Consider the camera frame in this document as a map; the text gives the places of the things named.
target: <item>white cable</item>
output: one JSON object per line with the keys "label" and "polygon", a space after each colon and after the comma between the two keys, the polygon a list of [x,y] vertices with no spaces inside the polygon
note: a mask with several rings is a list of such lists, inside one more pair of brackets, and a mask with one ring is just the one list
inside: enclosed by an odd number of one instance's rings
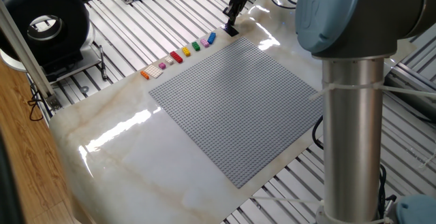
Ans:
{"label": "white cable", "polygon": [[424,91],[411,91],[408,89],[402,89],[402,88],[394,88],[390,86],[384,86],[382,85],[383,81],[376,82],[373,84],[363,84],[363,85],[346,85],[346,84],[327,84],[327,86],[320,92],[312,95],[309,97],[309,100],[313,101],[317,99],[318,97],[325,94],[327,91],[332,91],[334,89],[347,89],[347,90],[354,90],[354,89],[380,89],[383,91],[392,91],[392,92],[398,92],[398,93],[404,93],[404,94],[410,94],[410,95],[417,95],[417,96],[423,96],[423,97],[430,97],[433,99],[436,99],[436,93],[432,92],[424,92]]}
{"label": "white cable", "polygon": [[277,200],[277,201],[287,201],[287,202],[298,202],[298,203],[306,203],[306,204],[317,204],[320,206],[324,205],[324,202],[321,201],[311,201],[311,200],[301,200],[301,199],[287,199],[282,197],[256,197],[251,196],[251,199],[267,199],[267,200]]}
{"label": "white cable", "polygon": [[419,168],[420,169],[425,168],[430,163],[430,161],[432,161],[434,158],[436,158],[436,149],[435,149],[435,152],[433,153],[433,155],[431,155],[431,157],[429,159],[427,159],[423,164],[421,164],[419,166]]}

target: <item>gray lego baseplate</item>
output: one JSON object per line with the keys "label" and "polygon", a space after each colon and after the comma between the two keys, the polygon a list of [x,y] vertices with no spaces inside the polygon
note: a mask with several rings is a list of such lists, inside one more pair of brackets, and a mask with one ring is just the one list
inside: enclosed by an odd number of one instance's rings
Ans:
{"label": "gray lego baseplate", "polygon": [[238,188],[316,123],[314,93],[244,37],[150,91]]}

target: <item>white marble tabletop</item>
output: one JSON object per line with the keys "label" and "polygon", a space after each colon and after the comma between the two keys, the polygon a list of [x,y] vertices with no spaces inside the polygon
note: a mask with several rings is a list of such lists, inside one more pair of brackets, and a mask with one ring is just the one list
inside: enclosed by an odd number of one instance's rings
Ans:
{"label": "white marble tabletop", "polygon": [[68,185],[95,222],[220,223],[312,144],[308,131],[237,189],[149,95],[241,36],[321,90],[321,61],[298,44],[294,14],[257,0],[236,21],[239,35],[217,29],[210,48],[191,51],[191,57],[178,50],[183,63],[169,66],[158,79],[145,80],[137,72],[57,112],[50,130]]}

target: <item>white lego brick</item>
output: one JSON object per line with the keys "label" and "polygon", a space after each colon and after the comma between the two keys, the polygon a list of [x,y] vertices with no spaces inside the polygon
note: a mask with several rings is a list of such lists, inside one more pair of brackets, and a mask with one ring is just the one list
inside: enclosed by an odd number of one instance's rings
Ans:
{"label": "white lego brick", "polygon": [[167,61],[170,65],[174,63],[174,60],[171,57],[165,57],[165,61]]}
{"label": "white lego brick", "polygon": [[155,67],[154,65],[149,65],[144,71],[154,78],[159,77],[163,73],[159,68]]}

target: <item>pink lego brick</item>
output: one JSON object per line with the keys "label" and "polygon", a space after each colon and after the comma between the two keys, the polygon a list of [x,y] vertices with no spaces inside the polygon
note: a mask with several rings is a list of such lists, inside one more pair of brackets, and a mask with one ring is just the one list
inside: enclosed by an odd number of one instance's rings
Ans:
{"label": "pink lego brick", "polygon": [[200,43],[202,43],[202,45],[203,45],[204,47],[206,47],[206,48],[209,47],[209,43],[208,43],[205,39],[201,39],[201,40],[200,40]]}
{"label": "pink lego brick", "polygon": [[161,69],[165,69],[165,68],[166,68],[166,65],[165,65],[165,63],[159,63],[159,67],[160,67]]}

